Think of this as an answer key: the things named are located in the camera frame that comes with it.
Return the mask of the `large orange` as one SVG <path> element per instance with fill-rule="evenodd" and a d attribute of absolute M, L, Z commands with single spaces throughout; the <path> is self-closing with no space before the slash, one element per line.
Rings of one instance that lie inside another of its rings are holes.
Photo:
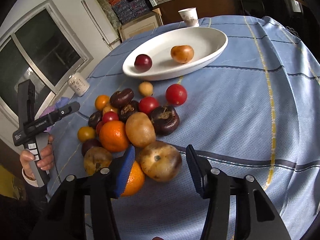
<path fill-rule="evenodd" d="M 125 124 L 118 120 L 103 124 L 99 133 L 99 140 L 103 148 L 111 153 L 122 152 L 130 144 L 126 135 Z"/>

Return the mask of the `large brown speckled fruit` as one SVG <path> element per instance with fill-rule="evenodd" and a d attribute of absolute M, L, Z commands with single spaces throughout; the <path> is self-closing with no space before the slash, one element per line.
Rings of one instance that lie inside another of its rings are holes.
<path fill-rule="evenodd" d="M 155 141 L 143 148 L 138 155 L 142 171 L 157 182 L 173 180 L 182 167 L 180 152 L 172 145 Z"/>

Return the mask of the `small orange tangerine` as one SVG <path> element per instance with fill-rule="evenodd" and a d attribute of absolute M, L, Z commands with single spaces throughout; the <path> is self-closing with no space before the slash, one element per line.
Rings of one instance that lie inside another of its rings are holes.
<path fill-rule="evenodd" d="M 104 107 L 107 105 L 109 102 L 110 97 L 108 95 L 99 95 L 96 100 L 95 100 L 95 108 L 98 111 L 102 111 Z"/>

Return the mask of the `brown potato-like fruit left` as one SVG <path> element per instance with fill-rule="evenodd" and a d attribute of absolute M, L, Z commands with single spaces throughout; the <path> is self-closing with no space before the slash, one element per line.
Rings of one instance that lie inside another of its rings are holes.
<path fill-rule="evenodd" d="M 93 147 L 84 156 L 84 169 L 88 176 L 92 176 L 101 168 L 109 167 L 112 160 L 112 154 L 108 150 L 103 147 Z"/>

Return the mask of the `dark purple wrinkled fruit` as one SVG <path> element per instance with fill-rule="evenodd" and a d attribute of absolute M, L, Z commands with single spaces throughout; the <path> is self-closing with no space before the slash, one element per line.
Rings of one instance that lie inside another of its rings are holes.
<path fill-rule="evenodd" d="M 180 118 L 172 106 L 159 106 L 150 113 L 150 120 L 155 133 L 167 136 L 173 133 L 180 124 Z"/>

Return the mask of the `small yellow-orange fruit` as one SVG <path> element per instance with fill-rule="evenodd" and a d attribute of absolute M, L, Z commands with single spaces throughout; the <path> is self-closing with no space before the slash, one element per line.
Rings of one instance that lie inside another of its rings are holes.
<path fill-rule="evenodd" d="M 89 139 L 95 139 L 95 129 L 89 126 L 81 127 L 77 132 L 77 137 L 80 142 L 85 142 Z"/>

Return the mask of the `dark passionfruit with gold marks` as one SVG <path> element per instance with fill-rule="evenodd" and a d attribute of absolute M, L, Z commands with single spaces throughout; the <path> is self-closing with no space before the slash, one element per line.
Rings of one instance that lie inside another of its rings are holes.
<path fill-rule="evenodd" d="M 118 118 L 120 121 L 125 123 L 132 114 L 138 111 L 139 111 L 139 102 L 136 100 L 132 100 L 131 102 L 129 102 L 127 105 L 125 105 L 118 111 Z"/>

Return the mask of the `red tomato middle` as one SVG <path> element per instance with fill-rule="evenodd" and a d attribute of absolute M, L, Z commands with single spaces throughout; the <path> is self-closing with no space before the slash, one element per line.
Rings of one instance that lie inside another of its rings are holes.
<path fill-rule="evenodd" d="M 159 106 L 159 102 L 152 96 L 148 96 L 140 100 L 139 111 L 150 115 L 150 113 Z"/>

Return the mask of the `dark purple oblong fruit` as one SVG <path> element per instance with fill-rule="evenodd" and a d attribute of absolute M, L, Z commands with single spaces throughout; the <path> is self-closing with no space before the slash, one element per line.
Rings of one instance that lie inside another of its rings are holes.
<path fill-rule="evenodd" d="M 110 97 L 110 105 L 120 109 L 126 106 L 134 98 L 134 92 L 131 88 L 125 88 L 122 91 L 116 91 Z"/>

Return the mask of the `white printed can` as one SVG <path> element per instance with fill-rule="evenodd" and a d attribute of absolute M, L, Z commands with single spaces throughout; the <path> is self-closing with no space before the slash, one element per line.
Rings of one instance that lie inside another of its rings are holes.
<path fill-rule="evenodd" d="M 72 75 L 70 75 L 67 83 L 68 83 L 69 87 L 79 97 L 83 96 L 90 88 L 90 84 L 86 81 L 86 79 L 79 72 L 76 72 L 76 73 L 73 73 Z"/>

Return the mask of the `red tomato right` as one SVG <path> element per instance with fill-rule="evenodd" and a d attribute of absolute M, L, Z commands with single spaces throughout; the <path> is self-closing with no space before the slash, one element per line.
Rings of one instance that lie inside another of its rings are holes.
<path fill-rule="evenodd" d="M 184 104 L 187 100 L 187 97 L 187 90 L 180 84 L 170 85 L 165 92 L 165 98 L 167 102 L 174 106 L 180 106 Z"/>

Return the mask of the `blue checked tablecloth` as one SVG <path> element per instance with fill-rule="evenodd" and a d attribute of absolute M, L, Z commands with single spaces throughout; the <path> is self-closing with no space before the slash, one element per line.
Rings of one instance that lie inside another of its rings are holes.
<path fill-rule="evenodd" d="M 300 239 L 319 212 L 319 63 L 303 42 L 270 17 L 217 16 L 200 26 L 223 31 L 228 45 L 208 66 L 180 77 L 153 83 L 154 95 L 173 83 L 188 92 L 177 108 L 178 129 L 163 140 L 177 146 L 180 173 L 168 183 L 147 177 L 132 197 L 113 200 L 121 239 L 200 239 L 208 200 L 196 193 L 185 161 L 189 144 L 213 167 L 233 177 L 253 175 L 278 210 L 291 239 Z M 69 174 L 86 172 L 77 138 L 101 94 L 131 88 L 139 96 L 139 80 L 123 74 L 126 57 L 145 41 L 183 28 L 173 23 L 148 31 L 110 52 L 87 81 L 80 111 L 53 127 L 55 167 L 51 196 Z"/>

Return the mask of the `white oval plate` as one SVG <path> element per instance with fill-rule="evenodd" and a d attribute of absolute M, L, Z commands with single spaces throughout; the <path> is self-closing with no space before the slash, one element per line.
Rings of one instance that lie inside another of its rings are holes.
<path fill-rule="evenodd" d="M 145 81 L 173 79 L 212 63 L 227 44 L 227 35 L 214 28 L 172 30 L 134 49 L 123 63 L 123 72 Z"/>

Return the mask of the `white paper cup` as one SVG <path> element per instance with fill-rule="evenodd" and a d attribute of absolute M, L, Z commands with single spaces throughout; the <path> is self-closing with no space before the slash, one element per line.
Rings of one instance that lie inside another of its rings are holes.
<path fill-rule="evenodd" d="M 187 8 L 178 11 L 187 27 L 199 27 L 199 19 L 196 8 Z"/>

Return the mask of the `window with white frame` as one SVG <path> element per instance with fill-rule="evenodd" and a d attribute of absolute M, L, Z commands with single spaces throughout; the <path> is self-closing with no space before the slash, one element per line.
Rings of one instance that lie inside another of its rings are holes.
<path fill-rule="evenodd" d="M 18 125 L 18 84 L 30 80 L 39 116 L 92 59 L 54 2 L 42 2 L 1 37 L 1 112 Z"/>

